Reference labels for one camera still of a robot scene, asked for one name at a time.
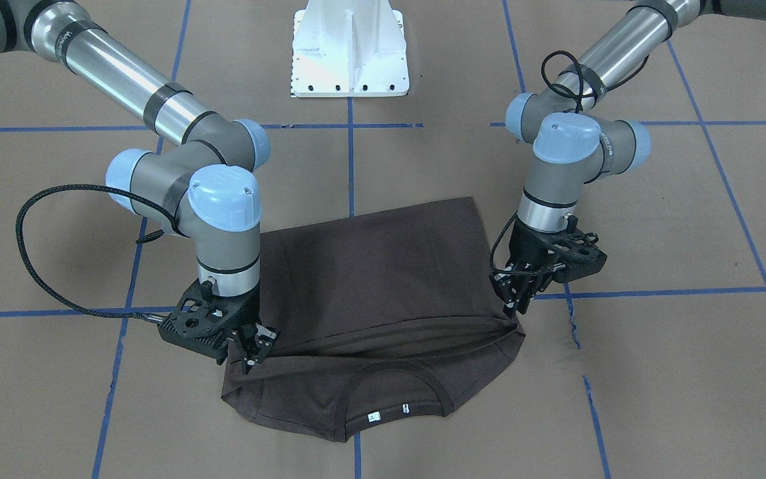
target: light blue joint cap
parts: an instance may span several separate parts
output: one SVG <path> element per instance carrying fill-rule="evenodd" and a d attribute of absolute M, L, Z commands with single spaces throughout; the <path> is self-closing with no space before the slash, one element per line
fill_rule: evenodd
<path fill-rule="evenodd" d="M 628 126 L 632 127 L 632 133 L 634 133 L 634 140 L 636 143 L 632 164 L 626 169 L 626 172 L 630 172 L 636 167 L 641 166 L 641 164 L 643 164 L 644 161 L 646 161 L 648 158 L 648 155 L 650 155 L 652 152 L 652 137 L 650 136 L 650 133 L 648 133 L 647 128 L 642 125 L 641 122 L 636 122 L 634 120 L 623 121 L 627 122 Z"/>
<path fill-rule="evenodd" d="M 112 163 L 109 164 L 108 170 L 106 170 L 106 186 L 131 192 L 134 167 L 138 165 L 138 162 L 145 154 L 149 154 L 149 151 L 130 148 L 116 155 Z M 134 213 L 134 207 L 132 207 L 130 199 L 112 193 L 109 193 L 108 196 L 112 197 L 112 200 L 118 202 L 120 206 Z"/>
<path fill-rule="evenodd" d="M 534 94 L 527 91 L 516 95 L 516 98 L 507 106 L 507 114 L 504 115 L 504 127 L 523 142 L 525 139 L 522 137 L 522 113 L 525 111 L 525 103 L 528 103 L 528 99 L 532 96 Z"/>
<path fill-rule="evenodd" d="M 253 154 L 256 157 L 255 163 L 253 163 L 253 171 L 255 172 L 258 167 L 263 166 L 268 161 L 268 158 L 271 157 L 271 141 L 268 140 L 268 134 L 265 133 L 265 129 L 258 122 L 246 118 L 234 121 L 240 122 L 247 129 L 247 133 L 250 133 L 250 138 L 253 139 Z"/>
<path fill-rule="evenodd" d="M 577 113 L 551 113 L 540 125 L 534 154 L 545 163 L 575 163 L 596 151 L 601 132 L 593 118 Z"/>
<path fill-rule="evenodd" d="M 247 231 L 259 224 L 259 183 L 240 166 L 210 164 L 188 182 L 188 202 L 207 224 L 224 231 Z"/>

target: white mounting base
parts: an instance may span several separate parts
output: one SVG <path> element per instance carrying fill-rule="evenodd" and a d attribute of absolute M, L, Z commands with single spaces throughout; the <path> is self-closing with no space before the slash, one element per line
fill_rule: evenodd
<path fill-rule="evenodd" d="M 404 16 L 388 0 L 309 0 L 295 13 L 292 48 L 292 96 L 400 96 L 410 90 Z"/>

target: white plastic bracket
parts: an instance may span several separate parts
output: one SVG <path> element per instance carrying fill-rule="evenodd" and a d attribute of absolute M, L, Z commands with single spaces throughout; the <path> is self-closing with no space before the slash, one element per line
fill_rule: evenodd
<path fill-rule="evenodd" d="M 410 90 L 404 16 L 388 0 L 309 0 L 295 13 L 292 49 L 292 96 L 400 96 Z"/>

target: robotic arm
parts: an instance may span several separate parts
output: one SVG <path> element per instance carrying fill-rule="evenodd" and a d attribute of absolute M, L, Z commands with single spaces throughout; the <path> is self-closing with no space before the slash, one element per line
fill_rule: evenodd
<path fill-rule="evenodd" d="M 199 277 L 174 312 L 136 317 L 157 324 L 165 341 L 218 364 L 229 342 L 246 370 L 263 361 L 279 336 L 259 320 L 261 203 L 252 171 L 270 155 L 263 128 L 208 109 L 72 0 L 0 0 L 0 53 L 13 49 L 62 64 L 179 146 L 160 156 L 127 150 L 107 170 L 107 187 L 130 194 L 112 194 L 116 202 L 193 239 L 197 251 Z"/>
<path fill-rule="evenodd" d="M 596 247 L 598 236 L 577 228 L 581 188 L 640 166 L 650 154 L 651 139 L 639 122 L 611 122 L 582 112 L 623 84 L 678 28 L 704 13 L 766 20 L 766 0 L 641 0 L 579 61 L 573 58 L 545 91 L 511 101 L 505 126 L 532 143 L 534 155 L 519 209 L 505 226 L 513 224 L 510 259 L 490 276 L 508 315 L 525 313 L 552 281 L 570 282 L 604 266 L 607 255 Z"/>

